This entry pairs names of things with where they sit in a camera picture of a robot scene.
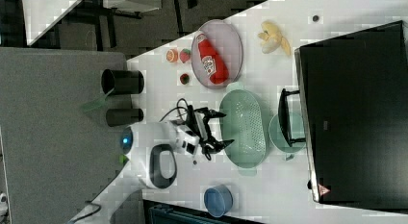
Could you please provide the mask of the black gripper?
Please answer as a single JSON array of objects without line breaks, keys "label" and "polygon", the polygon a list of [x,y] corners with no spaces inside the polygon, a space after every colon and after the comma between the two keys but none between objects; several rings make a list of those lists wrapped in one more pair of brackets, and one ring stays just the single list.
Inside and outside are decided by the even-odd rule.
[{"label": "black gripper", "polygon": [[218,153],[230,144],[234,142],[233,139],[229,140],[209,140],[211,130],[208,125],[208,121],[211,118],[222,118],[226,114],[223,112],[217,112],[212,109],[199,108],[195,110],[192,106],[188,106],[188,113],[186,119],[186,125],[188,126],[188,144],[187,150],[191,154],[195,154],[198,147],[202,148],[203,154]]}]

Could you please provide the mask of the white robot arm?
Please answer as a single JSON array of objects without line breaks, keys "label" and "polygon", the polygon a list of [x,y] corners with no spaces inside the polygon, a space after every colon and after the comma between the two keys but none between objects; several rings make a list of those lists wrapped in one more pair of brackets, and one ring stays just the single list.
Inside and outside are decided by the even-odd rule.
[{"label": "white robot arm", "polygon": [[184,111],[175,119],[163,117],[159,122],[134,123],[124,129],[120,144],[128,159],[125,168],[134,171],[144,187],[164,189],[173,184],[177,177],[176,153],[194,156],[201,148],[210,161],[213,154],[234,142],[217,140],[208,124],[210,119],[225,117],[225,113],[192,106]]}]

